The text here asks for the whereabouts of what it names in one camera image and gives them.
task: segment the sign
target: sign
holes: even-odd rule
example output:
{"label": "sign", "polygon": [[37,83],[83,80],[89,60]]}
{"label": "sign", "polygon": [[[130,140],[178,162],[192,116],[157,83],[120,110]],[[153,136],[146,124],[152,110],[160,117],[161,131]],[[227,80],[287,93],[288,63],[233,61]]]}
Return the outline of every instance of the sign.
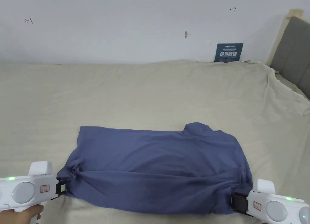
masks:
{"label": "sign", "polygon": [[243,44],[217,44],[215,62],[239,61]]}

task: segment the beige bedsheet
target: beige bedsheet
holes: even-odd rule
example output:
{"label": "beige bedsheet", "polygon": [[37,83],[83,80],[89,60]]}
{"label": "beige bedsheet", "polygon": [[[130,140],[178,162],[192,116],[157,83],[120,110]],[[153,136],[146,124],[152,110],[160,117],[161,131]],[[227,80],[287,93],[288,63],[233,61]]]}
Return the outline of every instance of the beige bedsheet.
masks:
{"label": "beige bedsheet", "polygon": [[[0,177],[33,161],[60,170],[81,125],[182,130],[202,122],[238,139],[253,177],[310,202],[310,102],[253,62],[148,65],[0,64]],[[233,215],[164,216],[93,207],[61,197],[41,224],[255,223]]]}

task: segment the folded shirt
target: folded shirt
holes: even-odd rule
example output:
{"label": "folded shirt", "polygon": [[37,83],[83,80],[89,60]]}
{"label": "folded shirt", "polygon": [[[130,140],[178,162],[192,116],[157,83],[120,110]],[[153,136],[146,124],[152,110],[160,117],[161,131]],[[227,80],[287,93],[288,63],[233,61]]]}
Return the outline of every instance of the folded shirt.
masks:
{"label": "folded shirt", "polygon": [[95,206],[155,214],[231,214],[252,175],[236,138],[199,122],[183,131],[81,126],[59,177],[67,196]]}

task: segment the fabric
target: fabric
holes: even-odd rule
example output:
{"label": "fabric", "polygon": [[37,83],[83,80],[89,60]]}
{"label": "fabric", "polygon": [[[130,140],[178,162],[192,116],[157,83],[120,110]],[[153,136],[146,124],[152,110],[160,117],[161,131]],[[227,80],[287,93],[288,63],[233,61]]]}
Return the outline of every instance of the fabric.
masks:
{"label": "fabric", "polygon": [[[200,121],[235,136],[253,180],[310,203],[310,102],[248,62],[176,60],[145,65],[0,64],[0,177],[27,175],[33,161],[61,170],[81,125],[182,131]],[[41,224],[254,224],[231,215],[153,215],[61,196]]]}
{"label": "fabric", "polygon": [[252,175],[232,135],[202,123],[183,131],[81,126],[77,148],[57,176],[69,196],[95,206],[156,214],[231,214],[234,189]]}

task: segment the label sticker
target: label sticker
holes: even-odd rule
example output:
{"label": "label sticker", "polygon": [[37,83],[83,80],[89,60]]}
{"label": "label sticker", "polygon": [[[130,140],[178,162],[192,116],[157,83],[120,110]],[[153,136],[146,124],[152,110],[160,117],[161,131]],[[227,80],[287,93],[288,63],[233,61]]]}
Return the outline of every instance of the label sticker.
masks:
{"label": "label sticker", "polygon": [[256,201],[253,202],[253,207],[259,211],[262,210],[262,205]]}
{"label": "label sticker", "polygon": [[40,193],[46,193],[50,191],[50,185],[42,185],[40,188]]}
{"label": "label sticker", "polygon": [[65,184],[62,184],[62,185],[61,185],[61,193],[64,192],[65,190],[66,190],[66,185],[65,185]]}

